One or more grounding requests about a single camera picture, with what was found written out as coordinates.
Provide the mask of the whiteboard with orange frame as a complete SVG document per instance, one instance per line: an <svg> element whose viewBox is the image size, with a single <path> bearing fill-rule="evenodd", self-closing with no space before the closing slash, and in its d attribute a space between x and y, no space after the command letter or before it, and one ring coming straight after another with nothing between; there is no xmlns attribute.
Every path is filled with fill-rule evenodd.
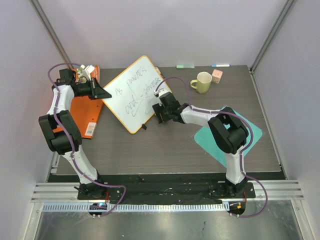
<svg viewBox="0 0 320 240"><path fill-rule="evenodd" d="M151 60L143 55L104 87L111 98L102 101L127 131L135 134L155 114L156 88L171 91L162 81Z"/></svg>

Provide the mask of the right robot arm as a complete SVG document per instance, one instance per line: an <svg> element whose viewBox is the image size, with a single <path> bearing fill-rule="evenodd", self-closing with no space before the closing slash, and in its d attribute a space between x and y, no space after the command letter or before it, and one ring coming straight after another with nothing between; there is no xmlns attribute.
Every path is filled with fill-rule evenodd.
<svg viewBox="0 0 320 240"><path fill-rule="evenodd" d="M236 198L243 193L247 183L244 171L243 149L249 132L230 107L208 110L190 104L180 104L174 95L165 89L154 93L158 103L152 106L159 123L174 121L209 128L217 147L226 159L225 191Z"/></svg>

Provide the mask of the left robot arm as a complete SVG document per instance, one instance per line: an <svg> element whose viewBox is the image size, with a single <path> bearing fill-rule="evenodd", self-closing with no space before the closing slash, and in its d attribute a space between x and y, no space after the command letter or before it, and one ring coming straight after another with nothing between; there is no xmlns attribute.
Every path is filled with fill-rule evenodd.
<svg viewBox="0 0 320 240"><path fill-rule="evenodd" d="M65 158L78 175L79 186L76 189L80 196L100 200L106 195L107 187L82 148L81 132L70 112L74 98L111 98L111 94L92 76L95 69L93 65L80 65L77 70L61 69L59 78L51 81L51 106L45 115L38 118L38 123L49 149Z"/></svg>

